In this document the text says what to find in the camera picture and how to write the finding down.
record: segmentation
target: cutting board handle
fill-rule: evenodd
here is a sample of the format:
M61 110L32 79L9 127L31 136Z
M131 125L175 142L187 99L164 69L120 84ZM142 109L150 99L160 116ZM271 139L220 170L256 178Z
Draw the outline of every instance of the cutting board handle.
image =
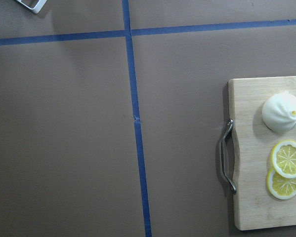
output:
M226 161L228 160L228 152L227 152L227 146L226 146L226 137L230 132L232 132L233 129L233 120L229 119L227 123L227 129L225 131L225 134L223 135L221 142L220 142L220 149L221 149L221 165L222 165L222 173L228 180L231 190L233 194L237 193L237 186L236 184L229 178L226 172Z

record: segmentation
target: gray surface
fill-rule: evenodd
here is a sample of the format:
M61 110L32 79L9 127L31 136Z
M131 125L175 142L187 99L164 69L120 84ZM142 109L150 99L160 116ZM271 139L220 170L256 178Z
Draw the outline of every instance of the gray surface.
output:
M218 141L233 78L296 76L296 27L133 38L154 237L296 236L240 232Z
M296 19L296 0L129 0L131 27Z
M124 38L0 47L0 237L143 237Z
M14 0L0 0L0 39L123 29L118 0L48 0L37 15Z

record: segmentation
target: yellow lemon slice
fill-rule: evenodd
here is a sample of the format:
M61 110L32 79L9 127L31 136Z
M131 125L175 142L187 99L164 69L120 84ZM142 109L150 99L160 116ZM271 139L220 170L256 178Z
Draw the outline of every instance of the yellow lemon slice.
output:
M296 195L296 178L284 178L275 169L268 172L266 183L270 193L278 199L286 200Z
M296 142L285 140L279 142L271 153L274 169L284 178L296 178Z

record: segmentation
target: blue tape line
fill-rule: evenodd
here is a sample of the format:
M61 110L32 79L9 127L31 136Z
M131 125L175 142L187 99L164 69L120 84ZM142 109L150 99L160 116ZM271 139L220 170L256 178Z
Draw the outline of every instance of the blue tape line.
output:
M123 0L123 13L124 13L124 25L125 25L125 37L126 37L126 47L127 47L132 111L133 111L133 118L134 118L134 132L136 137L139 178L140 178L140 186L141 186L144 228L145 228L146 237L152 237L146 169L145 169L144 155L143 155L137 81L136 81L136 72L135 72L135 66L134 66L133 45L132 45L132 38L131 38L131 31L130 31L130 13L129 13L128 0Z
M0 39L0 46L11 45L11 44L42 43L42 42L56 42L56 41L69 41L69 40L89 40L89 39L113 38L113 37L124 37L124 36L125 36L124 30L49 35L49 36L32 36L32 37Z
M257 28L257 27L275 27L275 26L296 26L296 19L134 29L134 30L131 30L131 34L132 36L146 36L146 35L160 35L160 34L172 34L172 33L184 33L184 32L218 31L218 30L232 30L232 29L245 29L245 28Z

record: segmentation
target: cutting board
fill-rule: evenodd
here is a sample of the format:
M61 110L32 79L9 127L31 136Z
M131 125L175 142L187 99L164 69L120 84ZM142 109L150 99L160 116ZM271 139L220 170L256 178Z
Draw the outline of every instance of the cutting board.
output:
M229 112L234 120L233 180L238 188L234 195L234 215L235 225L240 230L296 225L296 196L279 200L266 186L273 146L284 139L296 141L296 128L277 134L262 120L263 103L285 90L296 96L296 77L229 81Z

